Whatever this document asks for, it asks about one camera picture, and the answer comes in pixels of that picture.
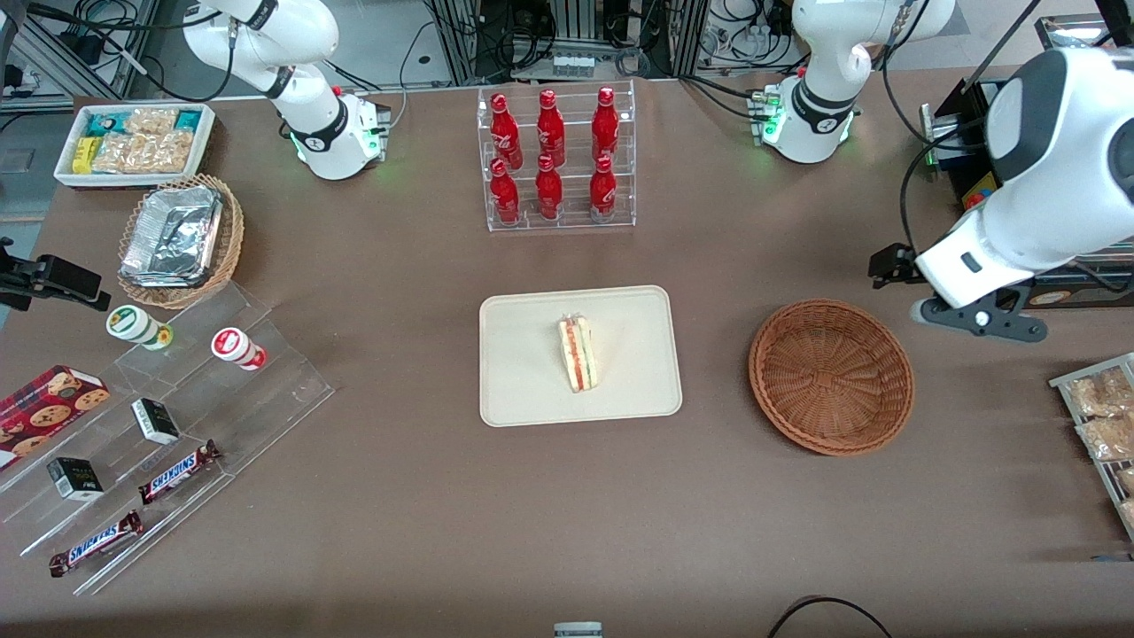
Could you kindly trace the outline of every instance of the red cookie box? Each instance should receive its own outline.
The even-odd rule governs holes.
[[[28,456],[109,397],[101,380],[54,366],[0,400],[0,470]]]

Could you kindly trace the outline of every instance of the white tray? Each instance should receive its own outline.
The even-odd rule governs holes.
[[[591,323],[599,385],[575,394],[558,322]],[[494,428],[666,417],[682,407],[669,295],[658,286],[503,295],[481,304],[481,418]]]
[[[177,109],[179,111],[201,111],[201,120],[197,121],[197,129],[193,133],[193,145],[189,146],[189,156],[185,160],[185,170],[180,172],[149,172],[144,175],[113,175],[113,173],[90,173],[81,175],[71,171],[71,160],[75,159],[75,147],[79,137],[86,133],[91,116],[105,113],[120,113],[135,108],[149,109]],[[70,133],[67,134],[67,142],[59,153],[59,161],[56,162],[56,179],[60,184],[79,188],[121,188],[126,186],[156,186],[175,179],[187,179],[197,173],[201,160],[205,154],[205,146],[209,145],[209,135],[212,133],[215,114],[205,104],[192,104],[187,102],[161,102],[161,103],[136,103],[136,104],[100,104],[96,107],[83,107],[75,113],[75,121],[71,122]]]

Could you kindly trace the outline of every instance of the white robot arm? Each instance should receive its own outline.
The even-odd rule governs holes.
[[[914,306],[915,321],[979,335],[1010,329],[997,290],[1134,236],[1134,52],[1040,53],[993,99],[984,129],[1004,186],[914,261],[939,295]],[[1022,341],[1042,339],[1024,318],[1038,330]]]
[[[185,22],[221,11],[185,28],[185,40],[206,65],[228,69],[266,95],[291,128],[299,159],[324,179],[344,179],[386,151],[388,125],[373,103],[333,91],[313,62],[339,44],[335,17],[319,0],[211,0]],[[388,113],[382,119],[389,121]]]
[[[807,71],[764,90],[761,141],[784,156],[815,163],[846,138],[850,112],[870,77],[864,42],[891,43],[937,35],[955,0],[796,0],[792,23],[811,46]],[[913,25],[913,16],[921,19]],[[895,32],[899,29],[913,28]]]

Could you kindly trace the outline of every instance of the snickers bar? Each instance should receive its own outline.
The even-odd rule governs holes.
[[[143,531],[145,529],[142,527],[142,519],[136,511],[130,510],[126,518],[87,538],[82,545],[71,547],[70,552],[61,552],[51,556],[51,563],[48,565],[51,569],[51,577],[59,578],[75,569],[79,562],[105,551],[122,538],[141,535]]]
[[[139,487],[138,493],[142,494],[142,504],[149,505],[153,503],[159,496],[174,490],[181,482],[197,474],[209,463],[212,463],[213,459],[218,457],[220,457],[220,450],[217,450],[217,444],[210,439],[208,443],[194,450],[193,454],[181,459],[180,462],[159,475],[158,478]]]

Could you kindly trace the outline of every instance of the empty basket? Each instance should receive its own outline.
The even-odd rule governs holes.
[[[827,298],[768,318],[752,342],[748,381],[772,425],[833,457],[882,448],[914,405],[913,372],[898,340],[865,311]]]

